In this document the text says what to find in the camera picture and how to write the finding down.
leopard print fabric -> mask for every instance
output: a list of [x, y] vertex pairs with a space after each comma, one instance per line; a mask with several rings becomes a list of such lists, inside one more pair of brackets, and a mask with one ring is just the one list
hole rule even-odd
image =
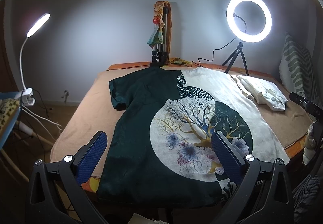
[[19, 100], [12, 98], [0, 100], [0, 136], [18, 108]]

circular tree print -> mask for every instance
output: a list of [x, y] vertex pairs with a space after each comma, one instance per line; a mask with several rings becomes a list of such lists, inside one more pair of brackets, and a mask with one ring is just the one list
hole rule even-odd
[[212, 150], [215, 131], [221, 131], [243, 154], [251, 154], [247, 123], [238, 112], [211, 98], [168, 100], [151, 122], [150, 140], [156, 156], [172, 171], [201, 181], [219, 181], [227, 177]]

lamp head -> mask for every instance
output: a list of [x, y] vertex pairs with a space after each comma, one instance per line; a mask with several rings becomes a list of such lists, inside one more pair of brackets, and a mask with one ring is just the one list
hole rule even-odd
[[[237, 5], [239, 5], [241, 2], [244, 1], [251, 1], [256, 3], [260, 8], [264, 11], [264, 15], [266, 18], [266, 24], [264, 27], [264, 30], [261, 31], [257, 35], [249, 35], [244, 32], [242, 32], [237, 25], [235, 24], [234, 20], [234, 14], [235, 14], [235, 8]], [[261, 0], [231, 0], [230, 3], [228, 4], [227, 8], [227, 21], [230, 29], [232, 32], [241, 40], [246, 41], [246, 42], [259, 42], [263, 40], [266, 36], [268, 36], [270, 30], [271, 30], [271, 25], [272, 25], [272, 19], [271, 19], [271, 14], [269, 12], [268, 7], [265, 5], [265, 3]]]
[[30, 38], [34, 33], [36, 33], [36, 31], [40, 29], [43, 24], [45, 24], [45, 22], [49, 19], [49, 17], [50, 17], [49, 13], [43, 14], [28, 31], [27, 37]]

desk lamp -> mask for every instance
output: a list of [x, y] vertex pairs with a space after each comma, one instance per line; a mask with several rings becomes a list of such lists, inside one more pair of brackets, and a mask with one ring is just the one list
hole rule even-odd
[[[237, 16], [235, 14], [235, 8], [237, 7], [237, 5], [239, 5], [241, 2], [244, 2], [244, 1], [254, 2], [258, 6], [260, 6], [260, 8], [264, 11], [264, 15], [266, 18], [266, 24], [265, 24], [264, 30], [261, 31], [257, 35], [249, 35], [246, 32], [242, 32], [235, 24], [234, 17]], [[223, 66], [225, 66], [229, 62], [229, 60], [231, 60], [227, 69], [225, 70], [225, 73], [229, 72], [229, 70], [232, 67], [237, 56], [239, 54], [241, 54], [244, 68], [245, 68], [245, 72], [246, 72], [247, 76], [249, 76], [247, 63], [245, 61], [244, 54], [242, 52], [243, 43], [244, 42], [251, 42], [251, 43], [259, 42], [259, 41], [263, 40], [266, 36], [268, 36], [270, 29], [271, 29], [271, 25], [272, 25], [272, 20], [271, 20], [271, 15], [270, 15], [269, 9], [265, 5], [265, 3], [261, 0], [231, 0], [230, 3], [228, 4], [228, 8], [227, 8], [227, 22], [228, 22], [228, 25], [229, 25], [230, 29], [232, 30], [232, 32], [238, 38], [240, 38], [241, 41], [239, 42], [237, 49], [235, 51], [233, 51], [232, 54], [227, 58], [227, 60], [222, 64]]]
[[25, 43], [27, 42], [27, 39], [30, 38], [34, 33], [37, 32], [38, 29], [42, 27], [43, 24], [49, 19], [50, 14], [45, 13], [43, 14], [31, 27], [31, 29], [28, 31], [25, 41], [23, 42], [20, 54], [19, 54], [19, 67], [20, 67], [20, 75], [21, 75], [21, 82], [22, 86], [24, 87], [22, 91], [20, 91], [15, 98], [22, 98], [22, 102], [24, 105], [33, 106], [35, 103], [35, 99], [33, 99], [31, 96], [33, 95], [33, 89], [32, 88], [26, 88], [25, 82], [24, 82], [24, 76], [22, 73], [22, 63], [21, 63], [21, 56], [22, 56], [22, 50], [24, 48]]

black mini tripod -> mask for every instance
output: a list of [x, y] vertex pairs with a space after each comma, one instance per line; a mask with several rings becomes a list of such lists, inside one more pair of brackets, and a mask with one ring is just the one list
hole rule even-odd
[[229, 62], [229, 60], [231, 60], [230, 63], [229, 63], [229, 65], [228, 65], [228, 67], [227, 67], [227, 69], [225, 70], [225, 73], [228, 73], [229, 72], [229, 70], [232, 67], [233, 63], [235, 62], [237, 56], [239, 54], [241, 54], [242, 61], [243, 61], [243, 64], [244, 64], [244, 68], [245, 68], [245, 72], [246, 72], [247, 76], [249, 76], [249, 72], [248, 72], [248, 68], [247, 68], [247, 63], [245, 61], [244, 54], [242, 52], [242, 47], [243, 47], [243, 41], [241, 40], [239, 42], [238, 46], [237, 46], [237, 49], [235, 51], [233, 51], [232, 54], [227, 58], [227, 60], [222, 64], [223, 66], [225, 66]]

